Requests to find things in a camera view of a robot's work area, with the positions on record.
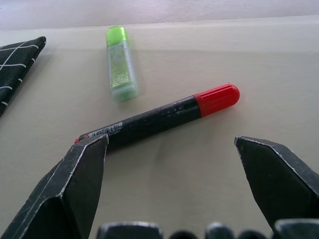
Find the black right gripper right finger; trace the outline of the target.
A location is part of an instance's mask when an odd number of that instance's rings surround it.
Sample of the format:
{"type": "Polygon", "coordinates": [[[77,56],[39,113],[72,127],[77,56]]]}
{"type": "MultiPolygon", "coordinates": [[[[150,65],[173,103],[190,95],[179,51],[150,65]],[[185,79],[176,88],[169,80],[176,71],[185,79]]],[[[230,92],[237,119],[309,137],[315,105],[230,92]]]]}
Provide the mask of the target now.
{"type": "Polygon", "coordinates": [[[286,146],[237,136],[253,197],[269,226],[281,219],[318,219],[319,175],[286,146]]]}

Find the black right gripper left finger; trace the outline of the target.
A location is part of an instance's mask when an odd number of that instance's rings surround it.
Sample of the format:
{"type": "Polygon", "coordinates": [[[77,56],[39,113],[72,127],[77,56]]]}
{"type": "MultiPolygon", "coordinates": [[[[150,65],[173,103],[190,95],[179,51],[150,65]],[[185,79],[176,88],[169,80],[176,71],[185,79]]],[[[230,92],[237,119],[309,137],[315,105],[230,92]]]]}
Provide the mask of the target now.
{"type": "Polygon", "coordinates": [[[3,239],[87,239],[101,193],[108,135],[70,147],[36,185],[3,239]]]}

